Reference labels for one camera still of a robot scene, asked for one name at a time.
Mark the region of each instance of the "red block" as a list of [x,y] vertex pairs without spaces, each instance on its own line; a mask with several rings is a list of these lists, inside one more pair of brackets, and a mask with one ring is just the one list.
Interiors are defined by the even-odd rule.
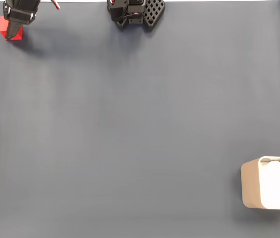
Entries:
[[[9,21],[5,20],[4,16],[0,17],[0,32],[5,38],[7,26]],[[21,26],[20,30],[17,32],[16,36],[14,36],[11,40],[22,40],[23,26]]]

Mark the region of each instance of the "gray-blue tabletop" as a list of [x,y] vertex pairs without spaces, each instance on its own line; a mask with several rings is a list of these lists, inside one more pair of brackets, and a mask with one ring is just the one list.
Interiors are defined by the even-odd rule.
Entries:
[[240,179],[280,156],[280,1],[167,2],[153,32],[61,7],[0,34],[0,238],[280,238]]

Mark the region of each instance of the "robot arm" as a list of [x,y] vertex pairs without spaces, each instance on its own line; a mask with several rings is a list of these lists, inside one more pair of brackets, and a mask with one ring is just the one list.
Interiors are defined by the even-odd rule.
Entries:
[[[55,0],[53,5],[60,10]],[[9,21],[5,38],[7,40],[16,36],[22,25],[29,25],[35,20],[40,0],[6,0],[3,3],[4,18]]]
[[127,24],[144,24],[152,30],[164,12],[163,0],[107,0],[111,20],[119,29]]

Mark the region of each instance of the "white cloth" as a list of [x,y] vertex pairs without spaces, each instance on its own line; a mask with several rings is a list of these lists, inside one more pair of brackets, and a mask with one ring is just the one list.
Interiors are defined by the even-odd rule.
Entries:
[[280,162],[261,162],[259,168],[262,205],[280,208]]

